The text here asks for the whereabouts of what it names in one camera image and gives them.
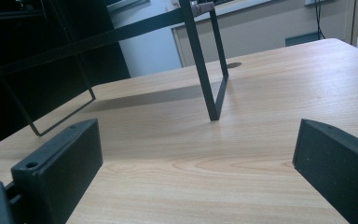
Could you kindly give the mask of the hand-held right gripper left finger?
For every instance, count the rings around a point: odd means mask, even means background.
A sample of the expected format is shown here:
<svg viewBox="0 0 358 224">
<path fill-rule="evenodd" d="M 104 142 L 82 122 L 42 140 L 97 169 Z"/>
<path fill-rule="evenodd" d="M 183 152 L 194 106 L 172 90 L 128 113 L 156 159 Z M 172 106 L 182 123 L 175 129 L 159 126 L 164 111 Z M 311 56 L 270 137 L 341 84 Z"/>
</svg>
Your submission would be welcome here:
<svg viewBox="0 0 358 224">
<path fill-rule="evenodd" d="M 103 164 L 96 119 L 73 124 L 11 168 L 20 224 L 65 224 Z"/>
</svg>

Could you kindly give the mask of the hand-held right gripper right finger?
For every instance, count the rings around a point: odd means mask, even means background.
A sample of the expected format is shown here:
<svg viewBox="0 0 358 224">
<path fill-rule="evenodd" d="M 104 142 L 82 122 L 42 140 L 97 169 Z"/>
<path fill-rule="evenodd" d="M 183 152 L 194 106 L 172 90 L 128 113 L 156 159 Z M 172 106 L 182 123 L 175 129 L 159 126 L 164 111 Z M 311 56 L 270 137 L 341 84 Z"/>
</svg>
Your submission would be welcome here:
<svg viewBox="0 0 358 224">
<path fill-rule="evenodd" d="M 337 127 L 303 119 L 293 165 L 350 224 L 358 224 L 357 137 Z"/>
</svg>

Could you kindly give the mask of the black metal frame rack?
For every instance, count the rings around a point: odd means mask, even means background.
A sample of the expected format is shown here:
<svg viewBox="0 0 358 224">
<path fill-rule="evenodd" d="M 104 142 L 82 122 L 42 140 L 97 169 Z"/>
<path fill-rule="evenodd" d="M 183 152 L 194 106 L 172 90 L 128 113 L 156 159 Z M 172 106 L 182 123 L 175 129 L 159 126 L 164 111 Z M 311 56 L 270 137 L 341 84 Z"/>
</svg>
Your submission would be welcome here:
<svg viewBox="0 0 358 224">
<path fill-rule="evenodd" d="M 11 73 L 17 73 L 25 69 L 30 69 L 41 64 L 51 63 L 62 58 L 76 56 L 88 50 L 98 49 L 106 45 L 117 43 L 121 40 L 133 38 L 138 35 L 144 35 L 146 33 L 150 33 L 155 30 L 175 25 L 181 22 L 186 27 L 190 47 L 192 49 L 192 54 L 196 63 L 197 72 L 200 79 L 200 85 L 202 88 L 209 117 L 211 120 L 218 120 L 220 118 L 222 103 L 225 95 L 228 70 L 225 52 L 223 49 L 223 44 L 218 27 L 217 16 L 214 9 L 214 3 L 212 1 L 200 4 L 197 2 L 191 2 L 190 0 L 178 1 L 179 7 L 171 11 L 141 21 L 137 21 L 126 26 L 119 27 L 116 30 L 111 30 L 99 35 L 94 35 L 89 38 L 70 43 L 63 47 L 48 50 L 46 52 L 36 54 L 35 56 L 28 57 L 23 60 L 0 66 L 1 82 L 7 88 L 9 96 L 14 101 L 16 107 L 20 110 L 21 115 L 26 120 L 27 125 L 31 127 L 33 132 L 38 136 L 43 135 L 43 133 L 38 131 L 35 127 L 34 120 L 26 111 L 25 107 L 21 104 L 19 98 L 8 86 L 6 75 Z M 206 69 L 206 64 L 201 50 L 200 39 L 195 23 L 195 19 L 205 13 L 208 13 L 210 15 L 210 20 L 213 26 L 214 40 L 217 47 L 220 66 L 223 74 L 223 80 L 219 89 L 219 93 L 217 95 L 213 95 L 212 93 L 210 80 L 208 77 L 208 72 Z"/>
</svg>

